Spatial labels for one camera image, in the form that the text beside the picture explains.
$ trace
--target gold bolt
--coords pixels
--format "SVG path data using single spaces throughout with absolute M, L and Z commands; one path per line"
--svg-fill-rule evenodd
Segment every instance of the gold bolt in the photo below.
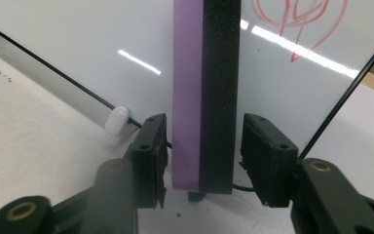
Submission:
M 17 211 L 22 208 L 27 208 L 26 211 L 17 214 Z M 33 202 L 24 202 L 21 204 L 17 204 L 7 214 L 7 220 L 9 221 L 18 221 L 21 220 L 25 217 L 30 216 L 32 213 L 34 213 L 36 210 L 36 204 Z

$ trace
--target red marker drawing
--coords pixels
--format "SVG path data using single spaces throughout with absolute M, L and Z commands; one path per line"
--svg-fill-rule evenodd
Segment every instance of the red marker drawing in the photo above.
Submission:
M 272 4 L 271 0 L 251 0 L 256 16 L 263 22 L 278 27 L 279 36 L 283 36 L 284 32 L 290 28 L 298 30 L 294 41 L 296 45 L 298 45 L 303 38 L 303 31 L 305 28 L 314 27 L 315 30 L 318 30 L 316 28 L 316 23 L 318 23 L 319 20 L 326 20 L 326 24 L 329 26 L 324 28 L 323 35 L 319 36 L 318 40 L 308 47 L 311 51 L 321 45 L 332 34 L 340 23 L 348 6 L 348 0 L 332 2 L 330 2 L 330 0 L 314 0 L 310 8 L 302 9 L 299 5 L 299 0 L 284 0 L 281 19 L 274 19 L 269 16 L 266 4 L 263 4 L 263 2 Z M 290 61 L 294 62 L 299 58 L 299 55 L 293 53 Z

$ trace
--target black edge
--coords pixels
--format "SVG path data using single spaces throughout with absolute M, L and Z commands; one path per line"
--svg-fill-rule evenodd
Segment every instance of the black edge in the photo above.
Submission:
M 336 105 L 333 107 L 332 111 L 330 111 L 329 115 L 327 115 L 326 119 L 324 119 L 323 123 L 320 125 L 314 136 L 312 137 L 311 141 L 306 145 L 305 149 L 300 154 L 299 158 L 304 159 L 306 155 L 309 153 L 309 151 L 312 149 L 314 144 L 318 141 L 318 138 L 323 133 L 324 129 L 329 125 L 330 121 L 332 121 L 333 117 L 335 117 L 336 113 L 339 111 L 340 108 L 342 108 L 343 104 L 346 102 L 346 100 L 351 96 L 351 94 L 354 92 L 355 88 L 359 85 L 360 81 L 362 81 L 363 77 L 366 75 L 366 73 L 369 71 L 369 69 L 374 64 L 374 55 L 370 59 L 370 61 L 362 68 L 360 73 L 355 78 L 354 82 L 350 85 L 350 87 L 345 91 L 345 93 L 342 95 L 340 100 L 336 103 Z
M 37 59 L 39 62 L 41 62 L 42 64 L 44 64 L 48 68 L 50 68 L 53 72 L 55 72 L 56 74 L 58 74 L 59 76 L 61 76 L 65 80 L 69 81 L 71 84 L 73 84 L 74 86 L 78 87 L 80 90 L 84 91 L 89 96 L 95 98 L 96 100 L 98 100 L 99 102 L 101 102 L 102 104 L 104 104 L 105 106 L 107 106 L 108 108 L 110 108 L 110 109 L 114 109 L 115 108 L 115 106 L 113 104 L 111 104 L 110 102 L 106 101 L 102 97 L 96 95 L 94 92 L 90 91 L 89 89 L 87 89 L 86 87 L 84 87 L 83 85 L 81 85 L 80 83 L 76 82 L 74 79 L 72 79 L 71 77 L 67 76 L 65 73 L 63 73 L 62 71 L 58 70 L 56 67 L 52 66 L 51 64 L 49 64 L 47 61 L 45 61 L 42 58 L 38 57 L 37 55 L 33 54 L 28 49 L 24 48 L 21 44 L 19 44 L 18 42 L 14 41 L 12 38 L 10 38 L 9 36 L 5 35 L 1 31 L 0 31 L 0 36 L 3 37 L 3 38 L 5 38 L 10 43 L 14 44 L 16 47 L 18 47 L 20 50 L 24 51 L 25 53 L 27 53 L 28 55 L 30 55 L 34 59 Z M 134 124 L 138 128 L 141 128 L 141 124 L 138 123 L 137 121 L 135 121 L 132 118 L 129 119 L 129 123 Z

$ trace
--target white plastic object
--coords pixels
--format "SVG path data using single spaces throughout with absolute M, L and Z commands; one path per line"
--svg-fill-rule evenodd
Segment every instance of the white plastic object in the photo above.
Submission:
M 112 137 L 112 145 L 119 146 L 137 129 L 129 124 L 129 119 L 130 112 L 126 107 L 117 106 L 112 110 L 104 126 L 105 132 Z

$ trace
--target red doodle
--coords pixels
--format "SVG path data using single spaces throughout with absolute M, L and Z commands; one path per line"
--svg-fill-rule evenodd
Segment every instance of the red doodle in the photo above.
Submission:
M 346 12 L 348 1 L 349 0 L 343 0 L 342 4 L 340 4 L 341 2 L 337 2 L 339 8 L 337 18 L 326 19 L 329 21 L 331 26 L 328 28 L 327 32 L 323 32 L 323 36 L 319 37 L 316 43 L 314 43 L 309 48 L 309 50 L 312 51 L 318 46 L 320 46 L 332 34 L 332 32 L 338 26 L 343 15 Z M 326 10 L 328 10 L 329 5 L 335 3 L 334 1 L 330 2 L 330 0 L 314 0 L 312 6 L 309 9 L 305 10 L 305 12 L 303 13 L 300 13 L 301 7 L 299 6 L 299 0 L 284 0 L 284 10 L 281 19 L 272 19 L 268 16 L 266 9 L 264 8 L 264 5 L 262 5 L 261 2 L 262 0 L 251 0 L 253 10 L 256 16 L 263 20 L 265 23 L 271 26 L 278 27 L 279 36 L 283 36 L 284 32 L 288 28 L 297 29 L 297 37 L 294 42 L 297 45 L 303 37 L 303 29 L 307 26 L 315 26 L 315 22 L 320 19 L 323 19 L 323 17 L 326 15 Z M 299 58 L 299 55 L 293 53 L 290 61 L 294 62 Z

